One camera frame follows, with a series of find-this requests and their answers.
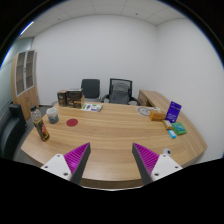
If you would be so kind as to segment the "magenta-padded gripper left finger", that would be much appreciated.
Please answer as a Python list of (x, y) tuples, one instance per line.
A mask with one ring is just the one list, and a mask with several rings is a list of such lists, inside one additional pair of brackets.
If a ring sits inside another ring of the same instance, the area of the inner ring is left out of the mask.
[(90, 144), (85, 143), (65, 155), (56, 154), (42, 169), (79, 185), (90, 153)]

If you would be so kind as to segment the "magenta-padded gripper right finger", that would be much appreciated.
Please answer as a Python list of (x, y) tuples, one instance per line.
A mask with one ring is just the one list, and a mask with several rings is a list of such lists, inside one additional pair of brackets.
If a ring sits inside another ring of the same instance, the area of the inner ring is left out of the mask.
[(182, 169), (168, 154), (157, 154), (137, 143), (132, 145), (132, 153), (144, 185)]

